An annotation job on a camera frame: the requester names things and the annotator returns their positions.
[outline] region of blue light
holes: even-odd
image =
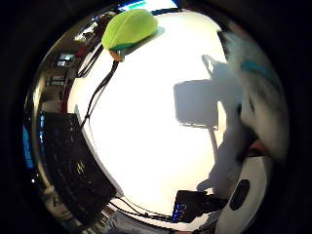
[[[45,116],[41,115],[41,117],[40,117],[40,127],[43,128],[44,125],[45,125]]]
[[[133,9],[145,9],[149,12],[177,8],[177,5],[172,0],[144,0],[144,1],[133,1],[129,4],[122,5],[119,10],[129,11]]]
[[[29,149],[28,131],[25,126],[22,126],[22,144],[23,144],[23,157],[26,161],[26,166],[29,169],[33,169],[33,163],[31,160],[30,149]]]

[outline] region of green lampshade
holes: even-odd
[[[119,51],[151,36],[157,30],[155,17],[143,9],[123,12],[107,25],[101,38],[106,50]]]

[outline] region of black device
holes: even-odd
[[[175,205],[172,222],[192,222],[202,214],[209,214],[222,209],[227,204],[226,199],[216,198],[214,194],[178,190],[175,196]]]
[[[61,200],[82,224],[97,221],[116,188],[92,155],[76,114],[43,112],[39,130],[49,176]]]

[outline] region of black cable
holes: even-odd
[[[157,215],[149,215],[148,213],[142,214],[142,213],[132,213],[132,212],[128,212],[126,210],[123,210],[121,208],[119,208],[118,206],[116,206],[115,204],[113,204],[112,202],[109,202],[110,205],[112,205],[114,208],[116,208],[118,211],[123,212],[125,214],[128,215],[136,215],[136,216],[140,216],[140,217],[145,217],[145,218],[150,218],[150,219],[155,219],[155,220],[160,220],[160,221],[170,221],[168,218],[165,218],[163,216],[157,216]]]
[[[136,213],[140,214],[140,212],[138,212],[135,208],[133,208],[129,203],[127,203],[125,200],[123,200],[122,198],[120,197],[114,197],[114,198],[117,198],[119,200],[121,200],[122,202],[124,202],[128,207],[130,207],[132,210],[134,210]]]
[[[92,97],[89,101],[89,105],[88,105],[88,109],[87,109],[87,113],[85,115],[85,118],[83,120],[83,122],[80,125],[80,130],[83,129],[87,119],[90,118],[91,113],[90,113],[90,109],[92,106],[92,103],[94,101],[94,98],[96,97],[96,94],[101,90],[101,89],[105,89],[105,87],[107,86],[108,82],[110,81],[110,79],[112,78],[112,76],[114,75],[117,67],[118,67],[119,61],[114,60],[112,67],[110,69],[110,71],[108,72],[108,74],[105,76],[105,78],[99,83],[99,85],[97,86],[96,90],[94,91],[94,93],[92,94]]]
[[[97,61],[100,53],[103,50],[103,46],[99,46],[98,49],[95,51],[95,53],[93,54],[93,56],[91,57],[91,59],[89,60],[89,62],[84,66],[84,68],[78,73],[78,78],[81,78],[85,75],[87,75],[91,68],[93,67],[93,65],[95,64],[95,62]]]
[[[122,198],[120,198],[120,197],[116,197],[115,196],[115,198],[117,198],[117,199],[119,199],[119,200],[121,200],[121,201],[123,201],[125,204],[127,204],[128,205],[128,207],[130,207],[131,209],[133,209],[134,211],[136,211],[137,212],[137,210],[135,210],[130,204],[128,204],[125,200],[123,200]],[[149,210],[147,210],[147,209],[145,209],[145,208],[142,208],[142,207],[140,207],[140,206],[138,206],[138,205],[136,205],[135,203],[133,203],[133,202],[131,202],[131,201],[129,201],[131,204],[133,204],[134,206],[136,206],[136,207],[138,207],[138,208],[140,208],[140,209],[142,209],[142,210],[144,210],[144,211],[146,211],[146,212],[149,212],[149,213],[152,213],[152,214],[156,214],[156,215],[159,215],[159,216],[165,216],[165,217],[170,217],[169,215],[165,215],[165,214],[159,214],[159,213],[155,213],[155,212],[151,212],[151,211],[149,211]]]

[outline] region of black keyboard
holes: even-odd
[[[42,113],[44,157],[49,175],[72,214],[89,225],[116,194],[89,149],[76,114]]]

